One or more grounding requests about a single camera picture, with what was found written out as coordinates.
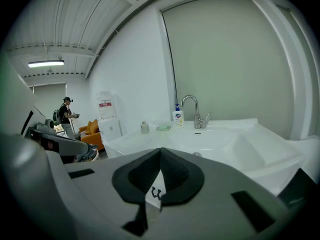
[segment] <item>backpack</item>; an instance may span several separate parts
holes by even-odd
[[[55,110],[53,112],[53,116],[52,116],[52,119],[54,121],[54,125],[55,126],[58,126],[60,125],[62,122],[61,122],[61,117],[60,117],[60,109],[61,107],[63,106],[64,104],[62,104],[57,110]]]

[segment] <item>soap dish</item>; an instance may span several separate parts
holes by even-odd
[[[170,130],[170,128],[171,128],[171,126],[169,126],[169,125],[159,125],[159,126],[156,128],[156,130],[157,130],[157,131],[167,132],[167,131]]]

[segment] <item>faucet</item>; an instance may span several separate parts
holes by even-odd
[[[181,107],[183,107],[185,105],[185,102],[187,99],[193,99],[193,101],[195,103],[194,128],[195,129],[206,128],[207,124],[209,122],[211,113],[209,113],[206,116],[205,120],[200,119],[198,100],[195,96],[193,96],[193,95],[185,96],[181,101]]]

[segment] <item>ceiling light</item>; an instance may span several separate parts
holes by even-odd
[[[65,64],[64,60],[45,60],[29,62],[29,68],[46,67],[46,66],[62,66]]]

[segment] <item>small bottle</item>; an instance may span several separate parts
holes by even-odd
[[[143,121],[141,124],[141,133],[142,134],[148,134],[149,133],[149,125],[146,123],[146,121]]]
[[[175,111],[172,112],[173,125],[175,128],[184,127],[184,112],[180,111],[179,104],[175,104]]]

